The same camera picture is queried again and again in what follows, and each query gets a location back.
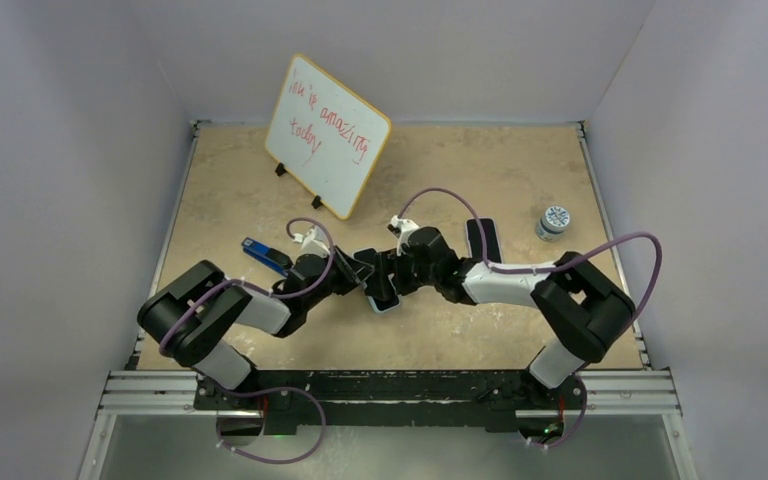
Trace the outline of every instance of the white wall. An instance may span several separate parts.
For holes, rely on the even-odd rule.
[[[0,0],[0,478],[75,478],[187,123],[124,1]]]
[[[191,117],[267,123],[296,52],[394,121],[589,117],[654,0],[130,0]]]
[[[616,229],[663,240],[641,324],[703,478],[768,478],[768,1],[659,0],[589,139]]]

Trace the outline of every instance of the gray floor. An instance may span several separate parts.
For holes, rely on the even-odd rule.
[[[298,435],[258,438],[247,449],[271,458],[302,453],[314,427]],[[104,479],[547,479],[678,478],[660,416],[586,417],[576,437],[548,453],[517,434],[480,428],[329,427],[307,460],[263,465],[215,448],[211,417],[117,420]]]

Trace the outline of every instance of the wooden whiteboard frame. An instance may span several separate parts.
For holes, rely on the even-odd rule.
[[[363,193],[363,190],[366,188],[366,184],[369,182],[369,176],[372,175],[372,171],[375,169],[375,165],[378,163],[378,158],[381,157],[381,152],[384,151],[384,147],[387,145],[387,140],[390,138],[390,132],[393,131],[393,122],[390,121],[390,117],[388,117],[387,115],[384,115],[383,113],[381,113],[380,110],[378,110],[377,108],[375,108],[372,105],[370,105],[369,102],[367,102],[366,100],[361,98],[352,89],[346,87],[345,85],[343,85],[342,82],[340,82],[339,80],[334,78],[330,73],[328,73],[325,70],[323,70],[319,65],[313,63],[313,61],[310,58],[308,58],[306,55],[304,55],[302,53],[297,53],[297,54],[293,55],[293,57],[290,59],[290,64],[287,66],[287,73],[284,74],[284,81],[281,82],[282,91],[281,91],[281,94],[278,95],[278,99],[275,100],[275,108],[272,110],[272,119],[269,121],[270,128],[272,128],[272,124],[275,122],[275,115],[278,113],[278,104],[281,102],[281,97],[284,96],[283,87],[287,84],[287,80],[289,80],[289,78],[290,78],[290,73],[291,73],[291,70],[293,68],[293,62],[297,58],[299,58],[301,60],[304,60],[305,62],[309,63],[310,66],[312,66],[317,71],[319,71],[319,73],[325,75],[326,78],[328,78],[329,80],[331,80],[332,82],[337,84],[340,88],[342,88],[346,92],[350,93],[358,101],[360,101],[367,108],[369,108],[370,110],[375,112],[377,115],[379,115],[381,118],[383,118],[387,122],[387,134],[384,136],[384,139],[381,141],[381,148],[378,150],[378,155],[376,155],[375,158],[372,159],[372,165],[370,165],[370,167],[369,167],[369,173],[367,173],[366,177],[363,179],[363,183],[360,186],[360,190],[358,191],[357,196],[355,197],[354,201],[352,202],[352,206],[349,208],[348,213],[346,213],[345,216],[341,216],[339,213],[337,213],[334,210],[333,207],[328,205],[328,203],[324,199],[322,200],[322,205],[324,205],[326,208],[328,208],[328,210],[330,210],[331,213],[333,213],[337,218],[339,218],[340,220],[347,220],[352,215],[352,212],[355,210],[355,206],[357,206],[357,201],[360,198],[361,193]],[[267,132],[266,140],[264,140],[264,148],[266,149],[267,153],[269,153],[269,156],[272,157],[277,163],[279,163],[279,164],[282,163],[281,160],[279,160],[278,157],[276,157],[275,154],[272,153],[271,150],[269,150],[268,140],[269,140],[269,134]],[[314,192],[313,189],[311,189],[305,182],[303,182],[302,179],[299,178],[295,173],[293,173],[290,170],[287,170],[287,173],[292,175],[293,178],[295,178],[296,181],[299,182],[305,188],[305,190],[307,190],[308,192],[312,193],[314,196],[319,195],[318,193]]]

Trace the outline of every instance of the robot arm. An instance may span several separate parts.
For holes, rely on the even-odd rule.
[[[273,286],[272,295],[236,281],[174,332],[165,354],[227,389],[255,390],[255,365],[222,340],[233,323],[283,338],[304,325],[307,312],[331,294],[345,295],[361,286],[366,295],[387,301],[432,286],[453,303],[507,303],[539,309],[557,338],[535,357],[527,372],[553,389],[585,362],[601,361],[634,312],[631,299],[590,262],[564,272],[536,273],[542,267],[567,263],[576,253],[567,252],[554,264],[498,264],[505,269],[533,270],[504,274],[492,271],[479,259],[459,258],[436,228],[398,218],[389,228],[399,238],[397,246],[377,252],[372,264],[355,260],[338,247],[332,253],[316,228],[298,235],[295,240],[302,244],[301,254],[286,280]],[[199,262],[146,302],[138,323],[160,341],[191,302],[223,281],[227,281],[225,275],[215,265]],[[316,282],[307,293],[293,296]],[[582,292],[581,302],[571,296]]]
[[[365,293],[379,300],[388,295],[406,295],[419,286],[433,286],[446,300],[478,305],[507,303],[537,308],[552,327],[556,338],[528,367],[528,372],[547,388],[556,388],[585,363],[600,362],[610,346],[625,331],[634,313],[634,303],[592,263],[585,261],[554,273],[538,273],[578,257],[565,253],[555,263],[536,265],[491,264],[504,270],[530,273],[506,274],[493,271],[478,259],[458,258],[440,231],[393,217],[389,229],[398,237],[395,250],[381,252],[376,260],[377,278],[367,283]],[[382,275],[393,265],[393,288]],[[583,293],[579,302],[573,294]]]
[[[372,273],[370,265],[335,247],[331,266],[316,288],[293,295],[313,285],[325,271],[330,251],[321,237],[321,231],[312,228],[295,238],[301,244],[300,255],[287,278],[273,286],[272,295],[241,280],[228,280],[216,265],[202,260],[149,299],[140,309],[137,323],[161,342],[193,302],[217,285],[229,283],[172,334],[164,354],[227,389],[254,389],[248,388],[257,385],[254,363],[222,339],[231,325],[238,323],[284,338],[304,325],[307,312],[324,298],[349,293]]]

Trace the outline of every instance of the small jar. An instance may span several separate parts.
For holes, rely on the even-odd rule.
[[[552,205],[546,209],[546,213],[537,220],[537,236],[545,242],[554,242],[561,238],[569,227],[570,215],[566,208]]]

